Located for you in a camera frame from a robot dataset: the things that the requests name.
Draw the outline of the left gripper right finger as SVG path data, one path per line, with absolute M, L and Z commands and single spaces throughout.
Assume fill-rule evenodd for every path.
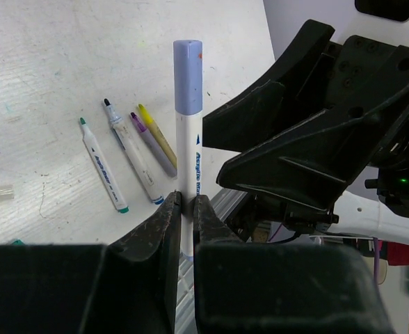
M 223 320 L 231 314 L 237 292 L 230 256 L 242 240 L 216 215 L 210 199 L 193 202 L 195 324 L 199 333 L 231 333 Z

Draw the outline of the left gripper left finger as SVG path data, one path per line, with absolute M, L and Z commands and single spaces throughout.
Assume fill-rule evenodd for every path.
M 83 333 L 174 333 L 180 192 L 104 251 Z

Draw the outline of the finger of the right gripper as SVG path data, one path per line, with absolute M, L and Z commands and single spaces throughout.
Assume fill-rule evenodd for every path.
M 303 87 L 335 29 L 307 20 L 276 62 L 242 93 L 207 114 L 202 145 L 243 152 L 279 132 L 285 109 Z

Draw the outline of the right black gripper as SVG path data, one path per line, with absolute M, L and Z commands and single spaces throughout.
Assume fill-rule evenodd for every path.
M 365 187 L 409 218 L 409 48 L 383 50 L 383 60 L 348 80 L 348 93 L 326 89 L 327 107 L 226 161 L 217 183 L 327 211 L 373 166 Z

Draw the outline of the lavender acrylic marker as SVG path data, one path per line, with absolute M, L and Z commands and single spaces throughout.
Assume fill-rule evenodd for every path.
M 193 207 L 202 188 L 202 42 L 173 43 L 178 190 L 182 195 L 180 249 L 193 259 Z

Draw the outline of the pink slim pen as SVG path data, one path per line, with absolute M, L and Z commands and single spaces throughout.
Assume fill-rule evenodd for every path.
M 134 112 L 131 112 L 129 115 L 132 124 L 137 129 L 138 134 L 145 142 L 146 146 L 149 148 L 152 155 L 158 161 L 159 165 L 162 167 L 162 169 L 164 169 L 167 176 L 176 177 L 177 176 L 176 168 L 170 162 L 166 153 L 162 150 L 161 146 L 157 143 L 156 139 L 153 137 L 149 129 L 145 126 L 143 121 Z

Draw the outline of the yellow highlighter pen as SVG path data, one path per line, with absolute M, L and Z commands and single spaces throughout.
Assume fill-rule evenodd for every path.
M 166 137 L 163 135 L 158 124 L 155 122 L 154 118 L 150 115 L 150 113 L 142 104 L 138 104 L 138 111 L 146 127 L 149 129 L 155 141 L 159 144 L 163 152 L 166 154 L 170 163 L 173 165 L 174 168 L 177 168 L 177 157 L 173 149 L 171 148 L 170 144 L 168 143 Z

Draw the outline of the blue cap white marker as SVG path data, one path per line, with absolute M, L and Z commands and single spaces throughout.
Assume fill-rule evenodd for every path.
M 144 188 L 148 198 L 155 205 L 160 205 L 164 201 L 162 192 L 158 189 L 156 180 L 142 155 L 130 129 L 124 118 L 115 111 L 108 99 L 104 98 L 104 106 L 109 118 L 111 128 L 116 133 L 118 140 L 125 151 L 125 154 L 136 173 L 139 182 Z

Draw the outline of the green acrylic marker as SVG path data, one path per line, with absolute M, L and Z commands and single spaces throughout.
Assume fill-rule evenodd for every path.
M 102 183 L 107 190 L 115 209 L 121 214 L 127 213 L 129 211 L 129 206 L 118 187 L 118 183 L 116 182 L 111 169 L 107 164 L 96 137 L 91 132 L 84 118 L 80 118 L 79 122 L 83 132 L 84 145 L 95 165 L 97 172 L 99 173 Z

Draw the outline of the green marker cap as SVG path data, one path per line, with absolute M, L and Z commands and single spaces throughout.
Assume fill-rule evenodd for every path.
M 14 239 L 13 241 L 10 242 L 11 246 L 20 246 L 24 245 L 24 242 L 20 239 Z

